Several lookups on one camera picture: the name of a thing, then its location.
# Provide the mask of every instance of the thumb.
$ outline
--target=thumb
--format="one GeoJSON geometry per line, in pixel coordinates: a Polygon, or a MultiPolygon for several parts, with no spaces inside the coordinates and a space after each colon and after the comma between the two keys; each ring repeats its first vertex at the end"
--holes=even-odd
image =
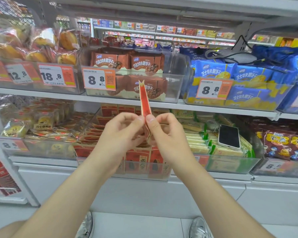
{"type": "Polygon", "coordinates": [[[147,115],[146,122],[155,140],[159,140],[163,137],[163,135],[165,135],[159,122],[156,120],[155,116],[153,116],[152,114],[147,115]]]}
{"type": "Polygon", "coordinates": [[[138,116],[137,119],[133,120],[125,129],[124,132],[128,134],[131,138],[143,127],[145,124],[145,118],[143,116],[138,116]]]}

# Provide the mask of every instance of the white smartphone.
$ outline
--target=white smartphone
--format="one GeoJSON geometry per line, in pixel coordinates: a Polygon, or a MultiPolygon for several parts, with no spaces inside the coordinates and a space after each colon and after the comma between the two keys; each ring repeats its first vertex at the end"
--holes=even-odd
{"type": "Polygon", "coordinates": [[[221,124],[218,136],[219,145],[235,150],[241,149],[240,134],[238,128],[221,124]]]}

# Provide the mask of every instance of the cartoon character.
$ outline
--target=cartoon character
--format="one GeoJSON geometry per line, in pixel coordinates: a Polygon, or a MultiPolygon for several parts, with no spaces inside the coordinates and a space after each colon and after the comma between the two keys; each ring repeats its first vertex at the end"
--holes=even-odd
{"type": "Polygon", "coordinates": [[[295,153],[294,155],[290,156],[290,159],[298,160],[298,150],[295,150],[294,153],[295,153]]]}
{"type": "Polygon", "coordinates": [[[274,146],[272,146],[272,147],[270,148],[270,152],[269,152],[267,155],[268,155],[268,156],[275,156],[276,151],[277,151],[277,148],[274,147],[274,146]]]}

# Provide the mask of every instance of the white tile floor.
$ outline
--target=white tile floor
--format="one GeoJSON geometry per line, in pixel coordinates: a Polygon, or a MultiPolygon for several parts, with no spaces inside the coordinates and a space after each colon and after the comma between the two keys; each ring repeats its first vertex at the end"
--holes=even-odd
{"type": "MultiPolygon", "coordinates": [[[[25,205],[0,204],[0,228],[30,217],[36,208],[25,205]]],[[[154,216],[133,216],[94,212],[95,230],[92,238],[188,238],[188,219],[154,216]]],[[[298,238],[298,227],[263,225],[277,238],[298,238]]]]}

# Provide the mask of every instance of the hand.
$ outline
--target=hand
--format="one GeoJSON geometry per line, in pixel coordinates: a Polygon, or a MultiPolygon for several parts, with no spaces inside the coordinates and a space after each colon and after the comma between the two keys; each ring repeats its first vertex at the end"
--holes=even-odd
{"type": "Polygon", "coordinates": [[[93,159],[97,168],[109,178],[116,172],[126,151],[138,146],[145,140],[144,136],[134,138],[139,133],[143,133],[144,123],[143,116],[133,113],[120,113],[106,124],[88,159],[93,159]]]}
{"type": "Polygon", "coordinates": [[[186,166],[190,160],[195,160],[182,125],[172,113],[160,114],[155,118],[153,115],[146,116],[148,128],[154,139],[151,145],[156,145],[166,162],[170,163],[174,171],[186,166]]]}

